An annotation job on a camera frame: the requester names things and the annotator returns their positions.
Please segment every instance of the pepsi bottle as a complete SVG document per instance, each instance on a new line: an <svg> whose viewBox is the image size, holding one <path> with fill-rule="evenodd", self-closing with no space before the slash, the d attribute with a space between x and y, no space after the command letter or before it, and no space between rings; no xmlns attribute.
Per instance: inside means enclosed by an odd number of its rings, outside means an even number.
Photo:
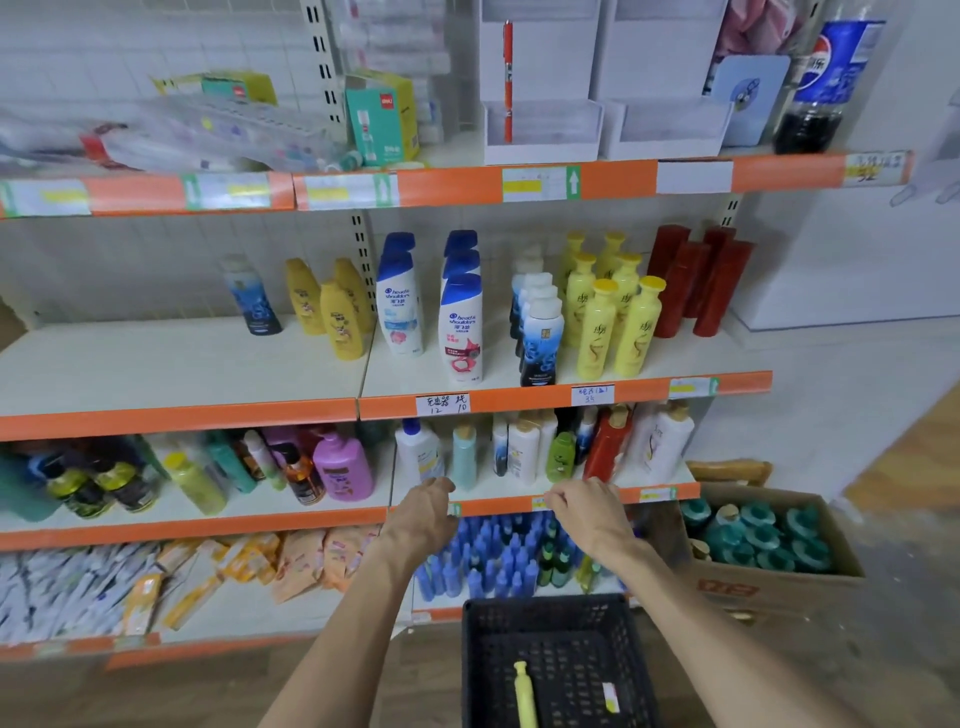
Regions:
<svg viewBox="0 0 960 728"><path fill-rule="evenodd" d="M779 155L824 152L896 0L829 0L793 101L774 136Z"/></svg>

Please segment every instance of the bottle label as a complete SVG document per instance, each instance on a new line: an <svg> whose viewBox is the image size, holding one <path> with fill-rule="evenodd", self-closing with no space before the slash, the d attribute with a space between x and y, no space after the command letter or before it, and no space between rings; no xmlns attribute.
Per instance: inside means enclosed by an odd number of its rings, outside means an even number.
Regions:
<svg viewBox="0 0 960 728"><path fill-rule="evenodd" d="M886 23L882 20L835 20L824 24L806 63L794 101L846 104L867 67Z"/></svg>

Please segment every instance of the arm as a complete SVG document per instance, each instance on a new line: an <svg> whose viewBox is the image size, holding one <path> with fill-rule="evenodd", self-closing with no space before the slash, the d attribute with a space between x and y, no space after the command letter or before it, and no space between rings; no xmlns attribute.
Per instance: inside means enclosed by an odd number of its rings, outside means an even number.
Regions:
<svg viewBox="0 0 960 728"><path fill-rule="evenodd" d="M260 728L360 728L370 724L396 613L414 569L457 530L446 514L453 483L428 480L387 518L349 589Z"/></svg>
<svg viewBox="0 0 960 728"><path fill-rule="evenodd" d="M546 504L573 541L639 599L718 728L766 728L771 721L781 728L865 728L850 708L678 581L634 537L617 493L596 478L567 480Z"/></svg>

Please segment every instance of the hand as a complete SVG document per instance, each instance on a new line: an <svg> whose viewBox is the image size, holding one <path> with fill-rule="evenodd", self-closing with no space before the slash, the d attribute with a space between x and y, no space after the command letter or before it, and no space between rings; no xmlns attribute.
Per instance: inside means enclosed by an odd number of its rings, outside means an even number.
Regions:
<svg viewBox="0 0 960 728"><path fill-rule="evenodd" d="M424 480L387 516L377 541L386 543L394 555L402 554L410 570L418 567L457 532L460 519L446 514L453 490L449 478Z"/></svg>
<svg viewBox="0 0 960 728"><path fill-rule="evenodd" d="M546 506L573 543L604 566L612 549L636 541L620 502L620 489L598 477L557 483L546 494Z"/></svg>

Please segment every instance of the green bottle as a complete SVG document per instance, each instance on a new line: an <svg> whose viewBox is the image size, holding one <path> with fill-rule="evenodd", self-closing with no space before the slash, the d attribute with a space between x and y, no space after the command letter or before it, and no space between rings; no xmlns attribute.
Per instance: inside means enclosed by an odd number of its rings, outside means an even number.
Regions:
<svg viewBox="0 0 960 728"><path fill-rule="evenodd" d="M550 578L553 575L553 544L547 542L543 545L540 552L540 576L537 578L537 586L549 586Z"/></svg>
<svg viewBox="0 0 960 728"><path fill-rule="evenodd" d="M546 479L559 483L573 477L573 458L576 454L576 441L569 432L561 432L550 444L546 461Z"/></svg>
<svg viewBox="0 0 960 728"><path fill-rule="evenodd" d="M553 565L550 583L555 587L563 586L570 579L570 553L566 549L560 552L557 563Z"/></svg>

